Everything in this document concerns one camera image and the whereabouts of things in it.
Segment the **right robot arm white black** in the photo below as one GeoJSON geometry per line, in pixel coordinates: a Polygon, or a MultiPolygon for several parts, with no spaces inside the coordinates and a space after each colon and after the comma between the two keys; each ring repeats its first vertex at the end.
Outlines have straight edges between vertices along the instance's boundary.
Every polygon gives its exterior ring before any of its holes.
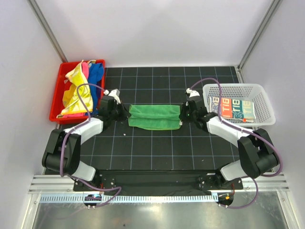
{"type": "Polygon", "coordinates": [[[239,160],[215,172],[214,182],[219,189],[226,189],[242,177],[268,177],[265,172],[282,165],[267,131],[241,128],[220,119],[217,113],[207,112],[199,96],[190,97],[181,104],[179,118],[183,124],[194,123],[198,129],[221,137],[237,147],[239,160]]]}

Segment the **green towel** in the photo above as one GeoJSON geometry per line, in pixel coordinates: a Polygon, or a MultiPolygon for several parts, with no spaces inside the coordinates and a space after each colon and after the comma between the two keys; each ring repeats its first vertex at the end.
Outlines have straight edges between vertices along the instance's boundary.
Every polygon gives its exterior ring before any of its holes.
{"type": "Polygon", "coordinates": [[[144,130],[178,130],[182,126],[180,107],[170,104],[130,105],[128,118],[130,127],[144,130]]]}

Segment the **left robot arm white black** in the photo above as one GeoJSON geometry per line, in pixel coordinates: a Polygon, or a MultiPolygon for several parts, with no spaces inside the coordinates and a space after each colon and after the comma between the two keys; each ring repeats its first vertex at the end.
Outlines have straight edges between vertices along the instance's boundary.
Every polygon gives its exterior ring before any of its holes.
{"type": "Polygon", "coordinates": [[[130,117],[119,96],[105,95],[95,117],[65,129],[52,130],[42,157],[42,166],[82,182],[90,191],[102,184],[99,170],[81,161],[81,145],[107,130],[112,122],[130,117]]]}

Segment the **rabbit print towel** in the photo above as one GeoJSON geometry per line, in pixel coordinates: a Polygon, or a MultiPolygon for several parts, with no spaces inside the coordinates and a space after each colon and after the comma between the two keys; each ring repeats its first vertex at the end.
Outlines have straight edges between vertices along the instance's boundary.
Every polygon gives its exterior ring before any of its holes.
{"type": "Polygon", "coordinates": [[[209,112],[218,114],[220,106],[221,117],[228,120],[253,123],[256,119],[254,103],[231,98],[208,97],[209,112]]]}

